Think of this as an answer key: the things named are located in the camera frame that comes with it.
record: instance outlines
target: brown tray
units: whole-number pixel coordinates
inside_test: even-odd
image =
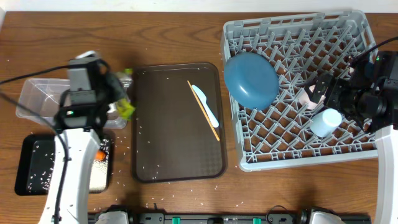
[[[217,141],[188,83],[199,87],[220,126]],[[217,68],[210,63],[134,69],[132,174],[143,183],[219,177],[226,169]]]

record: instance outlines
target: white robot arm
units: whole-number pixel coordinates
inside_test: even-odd
[[[101,72],[101,67],[106,67],[105,73]],[[60,97],[60,109],[54,117],[55,130],[66,149],[63,142],[55,138],[55,163],[40,224],[88,223],[91,168],[100,149],[98,135],[108,119],[108,105],[126,98],[119,80],[95,52],[87,52],[70,60],[68,76],[70,89]],[[71,105],[64,106],[67,96]],[[62,178],[61,197],[57,198]],[[128,224],[129,217],[125,211],[113,211],[101,215],[98,223]]]
[[[379,185],[375,224],[398,223],[398,130],[393,125],[376,131]]]

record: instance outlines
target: wooden table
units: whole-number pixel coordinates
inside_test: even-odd
[[[87,50],[100,52],[114,71],[135,65],[189,62],[210,62],[218,67],[228,150],[225,174],[218,179],[170,184],[136,182],[130,174],[129,123],[114,130],[122,140],[117,142],[114,174],[105,192],[89,196],[91,212],[111,204],[143,212],[153,209],[154,202],[169,213],[264,214],[273,205],[289,210],[317,205],[341,213],[367,213],[373,219],[377,159],[264,172],[243,172],[236,167],[229,98],[219,55],[222,27],[226,21],[282,15],[286,14],[8,12],[0,33],[0,80],[66,64]],[[397,14],[367,17],[376,42],[398,35]],[[382,49],[398,50],[398,42]],[[42,77],[67,78],[65,71]],[[19,80],[2,89],[17,100],[23,83]],[[23,139],[48,129],[18,118],[15,106],[5,101],[0,101],[0,109],[0,223],[37,223],[46,197],[17,196],[14,182]]]

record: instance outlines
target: clear plastic container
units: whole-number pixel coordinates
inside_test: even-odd
[[[22,87],[19,103],[28,109],[38,113],[51,124],[54,124],[53,117],[58,111],[61,94],[69,89],[69,80],[57,78],[30,78],[25,81]],[[17,107],[16,115],[36,123],[43,124],[29,112]],[[122,129],[127,125],[127,121],[119,116],[116,110],[108,112],[108,121],[104,128]]]

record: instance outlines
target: blue bowl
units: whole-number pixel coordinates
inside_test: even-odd
[[[224,67],[224,81],[233,98],[249,109],[268,108],[279,92],[274,67],[255,53],[230,58]]]

